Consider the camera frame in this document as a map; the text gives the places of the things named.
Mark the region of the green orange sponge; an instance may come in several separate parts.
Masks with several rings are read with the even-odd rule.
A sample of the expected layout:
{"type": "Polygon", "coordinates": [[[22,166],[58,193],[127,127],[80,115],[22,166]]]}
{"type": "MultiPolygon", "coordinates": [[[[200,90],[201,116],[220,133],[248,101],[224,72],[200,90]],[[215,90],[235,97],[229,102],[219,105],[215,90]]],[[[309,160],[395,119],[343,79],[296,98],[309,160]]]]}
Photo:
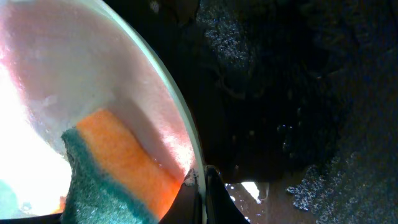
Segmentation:
{"type": "Polygon", "coordinates": [[[153,160],[108,110],[62,134],[72,169],[62,223],[158,223],[182,181],[153,160]]]}

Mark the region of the light green plate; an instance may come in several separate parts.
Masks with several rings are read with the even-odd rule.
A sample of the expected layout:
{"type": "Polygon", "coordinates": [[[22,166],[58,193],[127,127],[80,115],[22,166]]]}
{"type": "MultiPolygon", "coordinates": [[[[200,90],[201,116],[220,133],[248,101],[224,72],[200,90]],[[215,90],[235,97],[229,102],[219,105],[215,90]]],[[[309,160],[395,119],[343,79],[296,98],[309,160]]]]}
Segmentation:
{"type": "Polygon", "coordinates": [[[198,174],[197,132],[169,71],[103,1],[1,2],[1,222],[62,223],[72,169],[62,134],[108,110],[176,179],[198,174]]]}

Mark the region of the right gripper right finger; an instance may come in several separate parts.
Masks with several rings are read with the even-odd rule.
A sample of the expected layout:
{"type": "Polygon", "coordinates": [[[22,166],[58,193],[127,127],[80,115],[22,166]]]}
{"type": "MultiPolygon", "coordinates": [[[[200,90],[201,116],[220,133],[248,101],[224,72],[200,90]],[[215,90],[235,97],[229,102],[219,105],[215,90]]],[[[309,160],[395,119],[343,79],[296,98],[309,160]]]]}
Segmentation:
{"type": "Polygon", "coordinates": [[[207,224],[249,224],[230,198],[216,167],[205,167],[205,180],[207,224]]]}

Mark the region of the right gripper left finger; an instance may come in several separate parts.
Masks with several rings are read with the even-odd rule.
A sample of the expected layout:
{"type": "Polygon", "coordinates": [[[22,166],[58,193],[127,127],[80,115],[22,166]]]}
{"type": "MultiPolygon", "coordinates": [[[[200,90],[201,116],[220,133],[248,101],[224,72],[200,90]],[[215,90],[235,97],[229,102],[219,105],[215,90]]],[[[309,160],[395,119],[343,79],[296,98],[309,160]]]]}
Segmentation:
{"type": "Polygon", "coordinates": [[[159,224],[202,224],[202,201],[198,174],[190,169],[168,212],[159,224]]]}

